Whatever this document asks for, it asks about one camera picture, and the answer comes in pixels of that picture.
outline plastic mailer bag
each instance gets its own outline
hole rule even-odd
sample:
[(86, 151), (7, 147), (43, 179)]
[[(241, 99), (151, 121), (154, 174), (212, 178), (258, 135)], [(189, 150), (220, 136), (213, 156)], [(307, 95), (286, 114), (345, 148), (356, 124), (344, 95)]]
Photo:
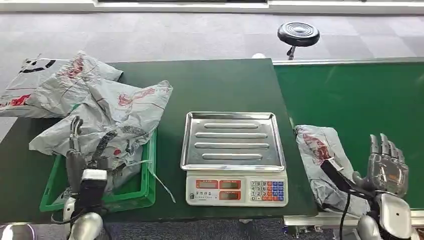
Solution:
[[(71, 121), (79, 116), (83, 124), (78, 139), (87, 164), (95, 159), (101, 160), (102, 168), (111, 173), (116, 169), (125, 173), (139, 172), (139, 166), (131, 167), (141, 161), (134, 156), (158, 126), (172, 86), (168, 81), (161, 81), (157, 85), (139, 88), (104, 79), (86, 82), (86, 86), (90, 94), (82, 103), (69, 116), (36, 136), (29, 143), (29, 149), (66, 156)], [(108, 180), (107, 191), (117, 187), (113, 182), (124, 181)]]
[(64, 117), (75, 104), (81, 103), (90, 94), (86, 83), (96, 80), (117, 81), (122, 73), (79, 51), (53, 76), (40, 83), (26, 103)]
[(49, 58), (26, 59), (18, 75), (0, 95), (0, 117), (57, 118), (60, 115), (28, 105), (34, 90), (54, 75), (68, 60)]
[[(343, 150), (336, 130), (331, 127), (297, 125), (296, 131), (296, 142), (315, 201), (324, 209), (329, 206), (330, 211), (343, 211), (347, 193), (340, 191), (321, 169), (321, 164), (325, 160), (334, 158), (335, 163), (343, 168), (340, 173), (352, 180), (354, 169)], [(351, 196), (348, 213), (361, 216), (369, 209), (365, 199)]]

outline black stool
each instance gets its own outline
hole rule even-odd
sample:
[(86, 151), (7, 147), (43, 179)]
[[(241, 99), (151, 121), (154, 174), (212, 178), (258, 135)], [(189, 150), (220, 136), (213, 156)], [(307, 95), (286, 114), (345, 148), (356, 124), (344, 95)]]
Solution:
[(287, 52), (288, 60), (293, 60), (296, 47), (309, 47), (318, 42), (318, 28), (298, 21), (287, 22), (278, 28), (277, 36), (280, 41), (290, 45)]

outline scale keypad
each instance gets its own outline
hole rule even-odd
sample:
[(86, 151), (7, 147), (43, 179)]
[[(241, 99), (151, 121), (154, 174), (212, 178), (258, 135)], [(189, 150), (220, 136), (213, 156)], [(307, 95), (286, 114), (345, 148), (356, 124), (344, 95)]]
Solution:
[(249, 197), (252, 201), (284, 201), (284, 182), (272, 181), (250, 181)]

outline robotic hand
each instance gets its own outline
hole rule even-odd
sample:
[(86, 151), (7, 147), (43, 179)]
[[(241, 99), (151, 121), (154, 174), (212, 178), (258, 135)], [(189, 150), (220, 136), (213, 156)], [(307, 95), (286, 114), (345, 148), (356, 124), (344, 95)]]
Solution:
[(83, 120), (76, 116), (70, 126), (69, 151), (66, 153), (66, 172), (72, 195), (63, 208), (63, 222), (66, 239), (94, 240), (103, 228), (100, 216), (102, 197), (107, 183), (107, 171), (89, 169), (78, 140)]
[(408, 190), (408, 166), (402, 151), (384, 134), (380, 136), (379, 147), (376, 136), (371, 135), (371, 154), (364, 178), (359, 172), (354, 172), (352, 182), (328, 160), (322, 163), (321, 169), (337, 188), (348, 193), (348, 199), (355, 195), (368, 200), (370, 211), (360, 217), (356, 227), (361, 240), (419, 239), (411, 225), (410, 207), (402, 199)]
[(367, 175), (361, 178), (359, 172), (352, 175), (353, 181), (367, 191), (392, 193), (400, 198), (408, 190), (408, 166), (402, 151), (380, 134), (381, 147), (378, 146), (376, 136), (371, 137), (371, 154), (368, 159)]

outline floor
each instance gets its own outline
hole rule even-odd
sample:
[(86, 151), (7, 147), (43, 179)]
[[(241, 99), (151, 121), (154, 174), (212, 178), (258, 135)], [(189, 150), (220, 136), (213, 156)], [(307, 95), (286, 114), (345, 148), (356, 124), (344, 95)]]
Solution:
[[(278, 27), (302, 21), (321, 32), (295, 59), (424, 57), (423, 16), (295, 16), (260, 14), (89, 13), (1, 14), (0, 89), (25, 58), (69, 59), (78, 50), (104, 62), (250, 58), (285, 60)], [(14, 123), (0, 118), (0, 141)], [(278, 219), (111, 224), (114, 239), (287, 239)], [(59, 226), (36, 226), (39, 239), (62, 239)], [(306, 238), (329, 239), (331, 233)]]

